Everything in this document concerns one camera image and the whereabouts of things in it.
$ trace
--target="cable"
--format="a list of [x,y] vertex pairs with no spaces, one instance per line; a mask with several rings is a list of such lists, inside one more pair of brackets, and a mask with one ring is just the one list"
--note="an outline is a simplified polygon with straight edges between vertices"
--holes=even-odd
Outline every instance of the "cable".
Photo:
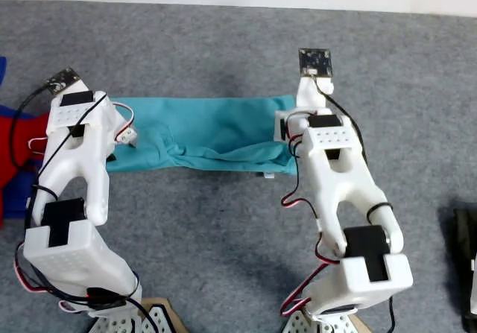
[[18,251],[23,247],[23,241],[16,245],[15,254],[13,256],[13,270],[15,271],[16,278],[19,280],[22,287],[31,293],[41,294],[44,292],[48,292],[46,288],[37,285],[36,287],[31,285],[30,282],[25,278],[27,276],[26,272],[20,267],[19,259],[18,259]]
[[316,80],[316,77],[315,77],[315,76],[312,76],[312,78],[313,78],[313,82],[315,83],[315,86],[316,86],[317,91],[318,91],[321,95],[323,95],[328,102],[331,102],[336,108],[338,108],[345,116],[347,116],[347,117],[350,119],[351,124],[352,124],[353,127],[355,128],[356,135],[358,136],[359,142],[361,143],[361,148],[362,148],[362,154],[363,154],[364,162],[367,164],[367,156],[366,156],[366,150],[364,149],[363,136],[361,135],[361,131],[360,131],[360,129],[359,129],[358,124],[356,123],[356,121],[354,120],[354,118],[353,118],[338,102],[336,102],[336,100],[335,100],[334,98],[332,98],[330,95],[327,95],[326,93],[324,93],[324,92],[321,91],[320,87],[318,86],[318,82],[317,82],[317,80]]
[[394,316],[393,297],[389,297],[389,317],[391,319],[391,327],[388,329],[388,333],[393,333],[396,328],[396,318]]
[[320,237],[318,239],[318,241],[316,242],[316,246],[315,246],[315,256],[317,258],[319,258],[321,261],[323,261],[324,263],[326,264],[339,264],[340,263],[340,260],[332,260],[332,259],[328,259],[327,257],[321,255],[319,252],[318,252],[318,247],[320,246],[321,244],[321,239],[323,238],[323,233],[320,232]]
[[287,195],[285,195],[284,197],[282,197],[280,203],[282,204],[283,207],[285,208],[291,208],[292,206],[295,206],[297,205],[298,203],[307,203],[309,205],[309,207],[312,209],[312,213],[313,213],[313,216],[315,216],[316,219],[318,219],[318,214],[313,206],[312,203],[310,203],[310,201],[304,197],[298,197],[297,199],[293,199],[293,200],[290,200],[290,201],[287,201],[287,199],[289,197],[291,197],[293,194],[295,194],[300,186],[300,171],[298,170],[298,159],[297,159],[297,155],[296,155],[296,152],[297,152],[297,147],[298,145],[301,144],[301,141],[297,142],[294,146],[293,146],[293,152],[292,152],[292,156],[294,157],[295,159],[295,165],[297,166],[297,183],[294,187],[294,189],[292,191],[290,191]]
[[135,306],[141,311],[141,313],[144,314],[144,317],[146,317],[146,319],[151,323],[154,332],[155,332],[155,333],[159,333],[159,328],[157,327],[156,322],[153,321],[153,319],[152,319],[151,315],[149,314],[149,312],[147,312],[147,311],[145,310],[145,308],[142,307],[142,305],[141,305],[139,302],[137,302],[135,299],[132,299],[132,298],[129,297],[129,298],[127,298],[126,300],[127,300],[128,302],[132,303],[133,305],[135,305]]
[[20,119],[20,115],[23,113],[23,110],[26,108],[26,106],[40,93],[44,92],[47,90],[47,88],[50,87],[49,83],[45,83],[43,86],[40,88],[34,90],[23,102],[19,105],[19,107],[16,109],[15,113],[13,114],[12,121],[10,124],[10,131],[8,133],[8,144],[9,144],[9,151],[10,151],[10,161],[12,162],[13,166],[17,169],[21,169],[22,166],[16,161],[15,158],[15,153],[13,149],[13,138],[15,136],[15,127],[17,121]]
[[321,271],[328,267],[328,264],[321,264],[318,266],[311,274],[308,276],[300,285],[291,292],[288,297],[286,297],[285,301],[283,301],[282,305],[280,306],[280,314],[283,317],[287,317],[293,314],[298,309],[301,309],[306,303],[311,301],[311,298],[305,298],[299,301],[296,305],[292,308],[286,310],[286,308],[292,303],[293,301],[296,302],[296,297],[303,291],[303,289],[313,280],[313,278],[318,275]]
[[115,140],[115,142],[117,142],[119,135],[121,133],[123,133],[134,122],[134,110],[131,107],[129,107],[128,105],[122,104],[121,102],[113,102],[113,104],[115,106],[123,107],[131,113],[131,117],[129,118],[129,121],[127,121],[126,124],[124,126],[122,126],[121,129],[114,136],[114,140]]
[[368,223],[371,223],[370,215],[373,214],[375,210],[379,209],[382,206],[389,206],[391,210],[393,209],[393,206],[391,205],[391,203],[386,203],[386,202],[377,203],[375,206],[371,206],[371,209],[369,209],[366,213],[366,220]]
[[44,153],[42,153],[42,152],[36,152],[35,150],[33,150],[33,148],[31,147],[31,144],[35,141],[47,141],[47,140],[48,140],[48,137],[37,137],[37,138],[29,139],[28,142],[27,142],[28,149],[31,150],[31,153],[44,155]]
[[316,111],[311,112],[311,111],[296,111],[292,112],[289,115],[286,116],[285,119],[285,132],[286,136],[290,138],[290,131],[288,130],[288,120],[293,117],[294,115],[316,115]]
[[32,184],[31,187],[39,189],[39,190],[46,191],[48,194],[50,194],[55,199],[55,201],[58,201],[57,194],[54,191],[52,191],[51,189],[46,188],[45,186],[39,185],[39,184]]

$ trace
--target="white wire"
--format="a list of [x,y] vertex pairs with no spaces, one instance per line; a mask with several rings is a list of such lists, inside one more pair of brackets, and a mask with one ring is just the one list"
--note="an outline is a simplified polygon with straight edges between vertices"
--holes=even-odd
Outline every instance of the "white wire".
[[77,313],[77,312],[81,312],[79,309],[67,309],[64,304],[67,303],[67,301],[65,301],[64,299],[58,301],[58,307],[60,307],[60,310],[62,310],[63,312],[66,312],[66,313]]
[[123,133],[134,122],[134,110],[131,107],[129,107],[128,105],[122,104],[121,102],[113,102],[113,104],[115,106],[125,108],[126,110],[128,110],[131,113],[131,117],[129,118],[129,121],[127,121],[126,124],[123,127],[121,127],[121,129],[114,136],[114,140],[117,142],[117,138],[119,137],[119,135],[121,133]]
[[28,140],[28,142],[27,142],[28,149],[31,150],[31,153],[43,155],[44,153],[42,153],[42,152],[36,152],[35,150],[32,150],[32,149],[31,149],[31,143],[33,143],[34,141],[46,141],[46,140],[48,140],[48,137],[36,137],[36,138],[32,138],[32,139]]

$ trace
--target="wrinkled fabric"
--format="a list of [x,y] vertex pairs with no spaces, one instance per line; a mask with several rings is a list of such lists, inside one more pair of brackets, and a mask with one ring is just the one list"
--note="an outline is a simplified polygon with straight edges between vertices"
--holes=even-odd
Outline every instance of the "wrinkled fabric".
[[[294,106],[273,98],[120,98],[134,109],[137,148],[117,146],[107,170],[184,166],[207,171],[295,173],[283,143],[274,142],[276,110]],[[130,115],[119,107],[125,118]]]

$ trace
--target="white plastic part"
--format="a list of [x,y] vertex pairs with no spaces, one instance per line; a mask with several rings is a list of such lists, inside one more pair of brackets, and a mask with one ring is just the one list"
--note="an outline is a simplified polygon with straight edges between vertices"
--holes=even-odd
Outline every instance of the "white plastic part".
[[[334,132],[346,133],[341,139],[348,140],[342,143],[330,138],[335,136]],[[388,199],[371,177],[361,154],[361,145],[348,118],[343,118],[343,127],[327,129],[321,136],[325,138],[324,142],[318,139],[319,133],[320,130],[315,128],[307,129],[298,153],[315,193],[315,208],[321,220],[323,239],[337,255],[342,256],[347,242],[338,220],[338,204],[347,201],[366,215],[370,208],[378,203],[387,203]],[[328,160],[325,149],[330,148],[341,149],[339,159]],[[372,213],[370,220],[386,231],[391,253],[400,253],[404,238],[391,207],[379,207]]]
[[[56,288],[75,296],[86,296],[86,289],[92,287],[123,295],[134,292],[132,298],[141,301],[142,288],[136,276],[126,261],[108,248],[91,221],[72,221],[67,245],[48,247],[49,235],[49,226],[28,229],[23,255]],[[82,311],[89,310],[84,305],[71,306]],[[129,311],[131,314],[131,311],[137,310],[130,303],[110,310],[89,310],[90,315],[102,317],[117,314],[118,311]]]
[[316,323],[309,322],[301,311],[295,311],[285,327],[282,329],[282,333],[316,333]]
[[[78,81],[72,87],[87,90],[83,81]],[[68,135],[69,127],[74,126],[89,108],[106,95],[105,92],[98,91],[94,94],[94,102],[61,106],[63,96],[71,91],[72,88],[66,89],[51,102],[46,128],[48,143],[44,165]],[[106,172],[106,158],[114,151],[116,131],[125,122],[126,120],[106,97],[82,120],[83,137],[70,136],[45,167],[39,179],[40,185],[60,196],[72,179],[83,177],[87,183],[85,213],[95,225],[102,225],[107,221],[110,181]],[[40,225],[45,204],[53,199],[46,191],[37,192],[33,207],[33,219],[37,225]]]
[[301,311],[294,312],[282,333],[358,333],[347,315],[332,315],[308,321]]
[[[156,323],[159,333],[173,333],[175,330],[169,325],[166,314],[162,307],[156,306],[151,308],[149,315]],[[136,316],[134,323],[136,328],[133,330],[133,324],[128,316],[118,315],[111,318],[99,318],[88,331],[89,333],[154,333],[154,328],[147,318],[141,319]]]
[[[174,332],[173,328],[170,327],[169,322],[167,321],[166,313],[162,307],[156,306],[151,308],[149,315],[156,323],[160,333]],[[142,320],[142,333],[154,333],[154,328],[152,327],[151,322],[146,318]]]
[[[323,234],[323,242],[337,256],[343,257],[347,241],[337,216],[338,204],[350,202],[366,215],[376,204],[387,203],[388,200],[369,172],[362,156],[361,143],[348,117],[340,115],[341,126],[337,127],[309,126],[308,117],[311,114],[332,114],[326,108],[326,98],[323,95],[332,92],[332,87],[327,83],[330,80],[317,78],[316,81],[320,91],[312,78],[300,79],[297,107],[291,111],[276,112],[274,138],[288,142],[290,138],[301,135],[302,143],[297,147],[300,175],[308,177],[315,196],[314,205],[319,217],[318,232]],[[285,139],[283,122],[288,128]],[[330,149],[340,150],[337,159],[328,159],[326,150]],[[306,313],[312,320],[319,322],[328,319],[334,316],[329,314],[329,310],[336,308],[343,308],[342,315],[352,314],[360,308],[383,302],[412,286],[408,259],[400,253],[404,246],[402,232],[392,208],[380,206],[371,213],[369,219],[385,231],[390,247],[390,254],[384,256],[389,279],[370,282],[364,258],[342,259],[339,265],[332,267],[333,271],[328,276],[303,290],[303,297],[311,298],[306,305]]]
[[[329,78],[318,77],[315,80],[322,92],[322,86],[326,87],[329,86],[328,82],[331,83]],[[302,168],[304,166],[303,173],[309,178],[315,194],[315,208],[320,217],[323,240],[336,255],[342,256],[347,242],[337,216],[338,204],[350,202],[366,215],[370,208],[388,200],[369,172],[351,120],[341,115],[340,127],[311,128],[307,120],[311,113],[329,115],[332,111],[326,107],[326,98],[319,93],[314,79],[302,77],[298,87],[297,107],[291,111],[277,111],[275,114],[274,140],[288,141],[288,138],[282,138],[281,120],[287,122],[290,138],[303,135],[302,144],[297,150]],[[329,161],[325,152],[327,149],[341,149],[339,159]],[[381,225],[386,231],[391,253],[400,253],[404,247],[404,238],[391,207],[379,207],[370,216],[370,221]]]
[[347,314],[351,314],[410,288],[413,278],[408,258],[399,253],[384,255],[383,259],[389,278],[386,281],[371,282],[362,257],[342,259],[340,264],[332,266],[328,276],[303,290],[303,296],[312,298],[306,305],[309,316],[314,320],[323,319],[328,316],[323,312],[344,306],[354,307],[347,310]]
[[100,317],[89,329],[88,333],[133,333],[140,332],[141,318],[131,319],[127,315],[118,315],[110,318]]

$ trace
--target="cardboard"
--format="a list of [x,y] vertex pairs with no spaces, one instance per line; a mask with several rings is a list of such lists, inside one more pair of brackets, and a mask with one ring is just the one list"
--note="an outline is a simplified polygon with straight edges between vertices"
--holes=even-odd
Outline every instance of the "cardboard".
[[143,298],[142,299],[142,306],[145,308],[146,311],[150,311],[153,305],[163,305],[169,318],[171,319],[172,325],[176,333],[188,333],[187,328],[180,320],[177,313],[172,309],[171,303],[166,298],[154,297],[154,298]]

